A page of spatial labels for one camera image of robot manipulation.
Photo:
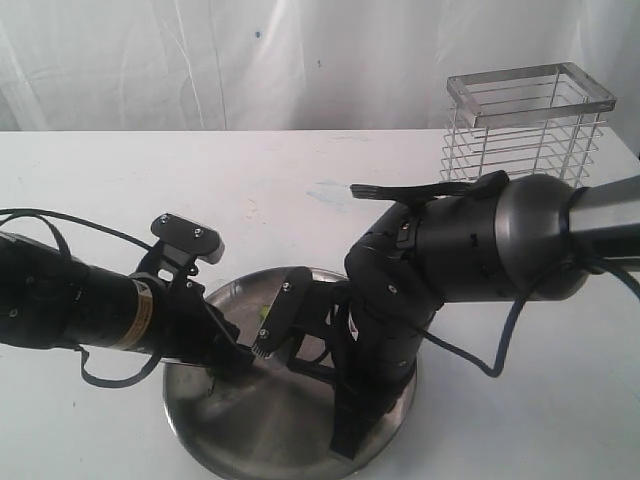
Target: white backdrop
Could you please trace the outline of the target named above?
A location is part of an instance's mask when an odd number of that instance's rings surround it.
[[[638,0],[13,0],[0,129],[441,127],[449,75],[572,60],[640,151]]]

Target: white table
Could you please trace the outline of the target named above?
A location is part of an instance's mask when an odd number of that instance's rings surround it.
[[[246,273],[302,264],[342,271],[350,245],[387,202],[352,200],[347,185],[439,180],[442,131],[0,134],[0,205],[75,214],[153,242],[165,211],[218,229],[214,289]],[[611,131],[591,184],[640,173]],[[129,273],[142,251],[58,222],[72,252]],[[35,221],[11,224],[47,240]],[[507,304],[447,305],[433,330],[492,360]],[[528,305],[503,376],[425,344],[413,410],[364,479],[637,479],[640,313],[606,276],[573,298]],[[0,347],[0,478],[211,479],[183,450],[163,411],[162,369],[101,390],[67,351]],[[134,372],[144,359],[97,350],[92,372]]]

